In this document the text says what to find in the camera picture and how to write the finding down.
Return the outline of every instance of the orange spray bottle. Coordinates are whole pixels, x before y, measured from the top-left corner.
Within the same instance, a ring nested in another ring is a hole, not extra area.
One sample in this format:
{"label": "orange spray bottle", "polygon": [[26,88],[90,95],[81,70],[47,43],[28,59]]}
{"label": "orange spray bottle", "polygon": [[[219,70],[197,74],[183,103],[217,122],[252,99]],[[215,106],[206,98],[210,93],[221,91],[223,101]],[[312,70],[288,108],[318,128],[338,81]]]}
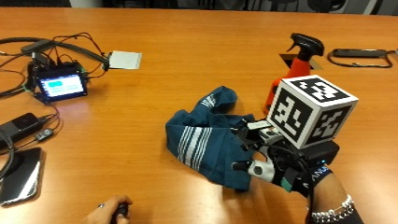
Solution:
{"label": "orange spray bottle", "polygon": [[264,106],[262,108],[264,116],[270,112],[270,108],[274,100],[274,94],[280,79],[307,76],[311,71],[310,59],[312,55],[323,56],[324,47],[322,42],[318,39],[296,33],[292,33],[290,38],[292,39],[294,43],[291,47],[287,49],[287,51],[290,51],[295,46],[299,47],[299,51],[296,57],[292,60],[292,64],[287,75],[284,77],[275,79],[272,82],[268,97]]}

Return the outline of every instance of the bracelet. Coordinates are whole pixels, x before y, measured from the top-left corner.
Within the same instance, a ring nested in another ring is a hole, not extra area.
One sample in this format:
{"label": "bracelet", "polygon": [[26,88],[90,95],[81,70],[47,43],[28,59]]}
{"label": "bracelet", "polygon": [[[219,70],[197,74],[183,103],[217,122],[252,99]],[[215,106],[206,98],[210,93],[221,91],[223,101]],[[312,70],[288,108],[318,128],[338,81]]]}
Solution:
{"label": "bracelet", "polygon": [[334,210],[328,210],[327,212],[312,213],[312,222],[314,223],[332,223],[342,220],[347,217],[354,211],[352,200],[350,195],[347,195],[347,200],[340,203],[340,206]]}

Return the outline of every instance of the white paper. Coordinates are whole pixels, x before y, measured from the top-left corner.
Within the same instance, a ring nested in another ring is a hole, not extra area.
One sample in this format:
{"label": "white paper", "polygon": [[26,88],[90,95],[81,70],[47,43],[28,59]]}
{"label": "white paper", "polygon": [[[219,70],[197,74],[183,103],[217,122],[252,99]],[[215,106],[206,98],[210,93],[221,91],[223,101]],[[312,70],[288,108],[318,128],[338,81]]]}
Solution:
{"label": "white paper", "polygon": [[110,68],[138,69],[141,56],[141,53],[113,50],[109,60]]}

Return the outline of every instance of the blue cloth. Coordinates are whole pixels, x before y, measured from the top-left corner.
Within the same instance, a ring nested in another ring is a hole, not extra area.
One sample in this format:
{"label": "blue cloth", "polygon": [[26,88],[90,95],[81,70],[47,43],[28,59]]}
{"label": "blue cloth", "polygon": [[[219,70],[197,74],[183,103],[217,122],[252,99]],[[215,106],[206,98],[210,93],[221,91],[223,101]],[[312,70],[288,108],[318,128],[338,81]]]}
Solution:
{"label": "blue cloth", "polygon": [[233,90],[221,86],[203,96],[190,113],[181,110],[165,124],[166,147],[178,160],[211,182],[247,190],[250,175],[234,171],[234,161],[247,161],[252,151],[240,149],[231,128],[243,125],[252,115],[226,115],[237,102]]}

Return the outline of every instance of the fiducial marker cube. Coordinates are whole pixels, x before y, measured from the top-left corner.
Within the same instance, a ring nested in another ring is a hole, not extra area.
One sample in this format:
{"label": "fiducial marker cube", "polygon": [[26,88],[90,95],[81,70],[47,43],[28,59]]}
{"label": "fiducial marker cube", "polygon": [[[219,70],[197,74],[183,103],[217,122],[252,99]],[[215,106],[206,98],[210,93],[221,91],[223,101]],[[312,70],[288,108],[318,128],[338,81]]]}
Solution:
{"label": "fiducial marker cube", "polygon": [[267,121],[302,149],[332,140],[358,98],[322,77],[280,80]]}

